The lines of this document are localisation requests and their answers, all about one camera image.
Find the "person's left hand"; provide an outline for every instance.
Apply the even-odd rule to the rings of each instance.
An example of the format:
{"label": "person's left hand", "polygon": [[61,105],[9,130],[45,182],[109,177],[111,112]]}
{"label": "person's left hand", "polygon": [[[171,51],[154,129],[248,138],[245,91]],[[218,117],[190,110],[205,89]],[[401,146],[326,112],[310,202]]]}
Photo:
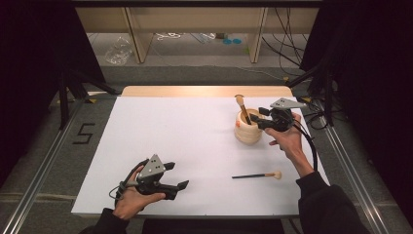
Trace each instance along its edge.
{"label": "person's left hand", "polygon": [[[142,171],[143,166],[140,166],[131,175],[129,181],[134,181],[137,174]],[[147,205],[163,200],[166,197],[165,193],[154,193],[151,195],[140,194],[134,186],[125,189],[123,198],[118,201],[113,215],[129,220],[133,218],[138,212],[142,211]]]}

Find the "black sleeve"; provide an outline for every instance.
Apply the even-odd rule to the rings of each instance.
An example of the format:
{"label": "black sleeve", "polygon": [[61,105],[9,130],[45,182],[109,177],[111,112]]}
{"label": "black sleeve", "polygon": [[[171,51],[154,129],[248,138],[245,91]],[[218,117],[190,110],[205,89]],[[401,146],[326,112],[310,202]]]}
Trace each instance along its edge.
{"label": "black sleeve", "polygon": [[297,180],[301,188],[298,209],[304,233],[369,233],[353,202],[337,185],[327,185],[318,172]]}
{"label": "black sleeve", "polygon": [[129,221],[120,219],[111,209],[103,209],[99,221],[95,226],[85,228],[80,234],[126,234]]}

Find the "floor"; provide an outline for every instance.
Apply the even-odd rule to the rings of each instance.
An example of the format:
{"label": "floor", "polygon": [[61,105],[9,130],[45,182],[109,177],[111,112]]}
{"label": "floor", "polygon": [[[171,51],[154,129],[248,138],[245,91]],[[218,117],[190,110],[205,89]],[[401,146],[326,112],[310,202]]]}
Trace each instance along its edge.
{"label": "floor", "polygon": [[[257,63],[249,61],[244,34],[228,34],[231,44],[224,44],[222,39],[211,39],[206,35],[210,36],[209,33],[155,35],[144,63],[137,64],[132,53],[122,66],[107,61],[105,55],[119,38],[129,41],[128,34],[89,33],[88,37],[102,70],[111,67],[229,67],[250,77],[260,74],[280,82],[293,79],[295,75],[302,73],[295,64],[300,62],[296,52],[302,56],[308,35],[293,35],[295,47],[301,50],[293,50],[281,44],[278,40],[282,41],[284,35],[264,35],[273,48],[263,43]],[[239,39],[241,43],[234,43],[237,42],[234,39]],[[282,58],[274,50],[282,50],[287,58]],[[107,83],[118,89],[122,89],[128,82],[132,83],[128,77],[122,80],[119,77],[116,74],[107,76]],[[302,86],[292,90],[293,93],[296,96],[305,94],[308,83],[309,81],[303,82]],[[77,118],[72,120],[72,129],[67,130],[67,135],[58,131],[58,98],[53,100],[50,115],[33,140],[31,150],[21,158],[8,181],[0,189],[0,226],[5,229],[8,224],[16,225],[14,232],[7,233],[56,233],[57,230],[60,233],[76,233],[76,230],[80,231],[82,227],[96,222],[95,218],[81,218],[70,211],[116,99],[92,93],[98,91],[94,87],[88,87],[88,91],[91,91],[91,95],[97,94],[93,98],[96,103],[87,104],[78,100],[70,103],[72,115]],[[339,121],[346,119],[343,113],[334,117],[334,128],[317,131],[315,126],[310,130],[313,137],[322,139],[315,144],[322,149],[320,159],[330,182],[343,187],[371,232],[413,233],[380,176],[368,163],[368,157],[351,123]],[[74,139],[78,139],[76,137],[79,127],[88,127],[85,123],[94,123],[96,137],[92,137],[89,144],[74,144]],[[313,124],[322,125],[322,120]],[[21,201],[27,201],[27,210],[20,207]],[[19,215],[22,222],[8,222],[9,219],[17,219]],[[293,217],[291,220],[295,225],[291,225],[288,218],[282,220],[284,232],[287,234],[297,233],[295,226],[300,229],[299,219]],[[129,227],[130,233],[140,233],[141,225],[141,219],[134,219]]]}

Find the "white table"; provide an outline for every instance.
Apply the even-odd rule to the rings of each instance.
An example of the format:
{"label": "white table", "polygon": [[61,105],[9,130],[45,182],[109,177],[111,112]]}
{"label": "white table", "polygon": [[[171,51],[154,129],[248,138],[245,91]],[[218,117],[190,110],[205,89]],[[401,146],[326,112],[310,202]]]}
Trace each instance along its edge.
{"label": "white table", "polygon": [[[278,98],[245,97],[244,103],[250,108],[270,108]],[[175,163],[173,170],[165,172],[161,183],[176,185],[189,179],[189,184],[175,200],[151,204],[139,215],[298,215],[298,174],[278,146],[268,145],[271,137],[265,133],[252,146],[235,138],[239,111],[234,97],[118,97],[72,213],[96,216],[103,208],[113,208],[109,191],[137,163],[156,153],[163,163]],[[293,111],[301,114],[300,109]],[[303,148],[313,162],[304,137]],[[281,179],[232,179],[275,170],[282,172]],[[328,181],[320,161],[319,172]]]}

